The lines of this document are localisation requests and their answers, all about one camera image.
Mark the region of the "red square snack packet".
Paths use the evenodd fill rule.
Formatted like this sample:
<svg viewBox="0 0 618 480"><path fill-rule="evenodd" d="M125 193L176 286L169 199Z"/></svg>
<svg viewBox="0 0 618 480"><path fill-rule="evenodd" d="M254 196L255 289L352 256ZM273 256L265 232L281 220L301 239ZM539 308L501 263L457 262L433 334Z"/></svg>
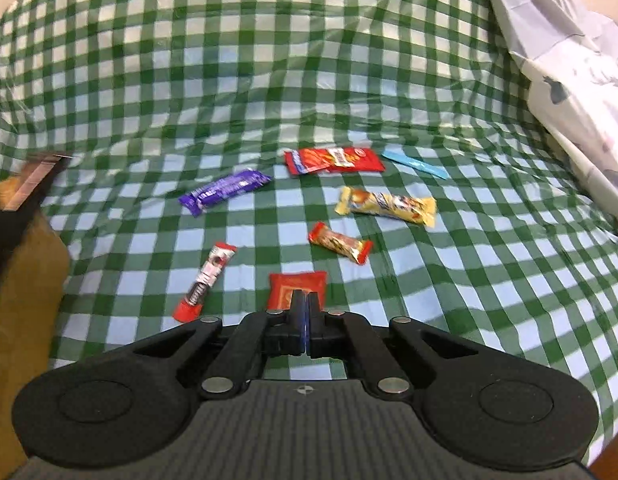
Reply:
<svg viewBox="0 0 618 480"><path fill-rule="evenodd" d="M295 290L318 295L319 307L325 304L327 273L325 271L303 273L271 273L268 310L288 310L292 305Z"/></svg>

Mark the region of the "purple chocolate bar wrapper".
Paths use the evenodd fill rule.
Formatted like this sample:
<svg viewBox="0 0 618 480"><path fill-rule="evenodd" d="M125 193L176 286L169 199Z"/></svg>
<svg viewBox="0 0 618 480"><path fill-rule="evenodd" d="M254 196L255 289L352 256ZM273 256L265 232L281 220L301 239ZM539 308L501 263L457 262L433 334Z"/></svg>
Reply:
<svg viewBox="0 0 618 480"><path fill-rule="evenodd" d="M259 190L270 182L271 178L261 171L245 169L181 195L179 203L194 217L198 217L230 198Z"/></svg>

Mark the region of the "yellow snack bar wrapper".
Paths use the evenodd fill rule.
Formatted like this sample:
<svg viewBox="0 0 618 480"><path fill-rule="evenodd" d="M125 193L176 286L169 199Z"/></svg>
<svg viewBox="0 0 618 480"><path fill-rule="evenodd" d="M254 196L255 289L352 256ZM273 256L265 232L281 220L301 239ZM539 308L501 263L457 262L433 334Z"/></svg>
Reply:
<svg viewBox="0 0 618 480"><path fill-rule="evenodd" d="M415 198L344 186L335 212L341 216L371 214L433 228L436 224L437 203L432 197Z"/></svg>

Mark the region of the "red white black snack stick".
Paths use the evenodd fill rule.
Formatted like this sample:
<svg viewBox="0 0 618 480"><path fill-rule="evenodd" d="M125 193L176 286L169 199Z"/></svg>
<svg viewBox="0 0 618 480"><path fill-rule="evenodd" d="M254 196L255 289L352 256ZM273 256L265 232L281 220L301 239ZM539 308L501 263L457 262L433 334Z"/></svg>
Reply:
<svg viewBox="0 0 618 480"><path fill-rule="evenodd" d="M224 242L219 242L211 248L193 284L172 312L172 317L176 321L189 323L201 315L206 296L236 252L236 246Z"/></svg>

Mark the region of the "small red orange candy bar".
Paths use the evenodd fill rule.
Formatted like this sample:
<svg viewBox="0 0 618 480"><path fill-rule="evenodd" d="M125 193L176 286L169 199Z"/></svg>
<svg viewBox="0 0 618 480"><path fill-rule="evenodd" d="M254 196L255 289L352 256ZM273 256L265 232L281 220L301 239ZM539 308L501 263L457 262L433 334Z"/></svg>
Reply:
<svg viewBox="0 0 618 480"><path fill-rule="evenodd" d="M357 238L341 234L330 229L324 222L318 222L308 234L311 244L321 246L336 252L338 255L347 257L359 266L367 261L373 243L371 240L358 240Z"/></svg>

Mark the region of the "red wide snack packet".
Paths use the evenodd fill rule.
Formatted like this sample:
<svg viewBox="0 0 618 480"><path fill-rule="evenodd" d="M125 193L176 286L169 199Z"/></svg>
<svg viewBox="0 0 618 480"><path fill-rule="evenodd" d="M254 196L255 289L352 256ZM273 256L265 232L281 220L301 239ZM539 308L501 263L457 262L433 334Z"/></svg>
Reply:
<svg viewBox="0 0 618 480"><path fill-rule="evenodd" d="M301 148L284 153L293 176L319 172L383 172L385 166L369 148Z"/></svg>

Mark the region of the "light blue stick packet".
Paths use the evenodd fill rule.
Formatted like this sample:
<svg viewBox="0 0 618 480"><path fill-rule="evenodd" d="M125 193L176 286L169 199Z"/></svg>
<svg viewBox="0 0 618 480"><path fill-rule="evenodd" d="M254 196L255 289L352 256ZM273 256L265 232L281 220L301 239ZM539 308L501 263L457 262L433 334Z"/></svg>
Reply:
<svg viewBox="0 0 618 480"><path fill-rule="evenodd" d="M449 174L446 170L441 167L428 164L427 162L423 162L423 160L387 150L382 152L382 156L398 165L409 167L416 171L423 172L424 174L430 174L438 179L449 179Z"/></svg>

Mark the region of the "green checkered cloth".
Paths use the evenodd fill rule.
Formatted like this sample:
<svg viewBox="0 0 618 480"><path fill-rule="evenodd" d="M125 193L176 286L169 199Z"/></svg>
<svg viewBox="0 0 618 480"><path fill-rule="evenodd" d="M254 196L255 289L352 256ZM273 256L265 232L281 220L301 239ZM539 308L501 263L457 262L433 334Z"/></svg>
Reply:
<svg viewBox="0 0 618 480"><path fill-rule="evenodd" d="M70 154L44 203L72 266L50 365L168 330L218 242L206 312L265 307L269 275L322 270L326 303L408 315L555 367L618 432L618 232L528 110L489 0L18 0L0 18L0 179ZM284 153L369 148L383 172L293 176ZM398 165L383 151L446 170ZM179 197L271 182L194 217ZM344 186L435 198L436 224L335 212ZM324 222L362 266L311 244Z"/></svg>

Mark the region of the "brown cardboard box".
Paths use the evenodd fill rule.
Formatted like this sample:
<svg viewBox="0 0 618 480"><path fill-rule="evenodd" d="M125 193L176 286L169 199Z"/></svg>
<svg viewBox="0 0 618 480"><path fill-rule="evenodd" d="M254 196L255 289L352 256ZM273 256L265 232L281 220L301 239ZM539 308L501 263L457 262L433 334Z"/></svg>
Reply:
<svg viewBox="0 0 618 480"><path fill-rule="evenodd" d="M0 479L26 460L12 427L16 395L48 366L70 255L40 210L65 154L37 155L0 182Z"/></svg>

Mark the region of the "white grey patterned sheet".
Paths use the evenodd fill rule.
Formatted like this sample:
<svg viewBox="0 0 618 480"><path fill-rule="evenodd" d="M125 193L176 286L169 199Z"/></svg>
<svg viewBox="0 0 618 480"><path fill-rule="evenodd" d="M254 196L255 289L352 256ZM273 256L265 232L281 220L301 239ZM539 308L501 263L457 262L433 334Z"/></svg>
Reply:
<svg viewBox="0 0 618 480"><path fill-rule="evenodd" d="M530 112L618 223L618 25L578 0L490 0Z"/></svg>

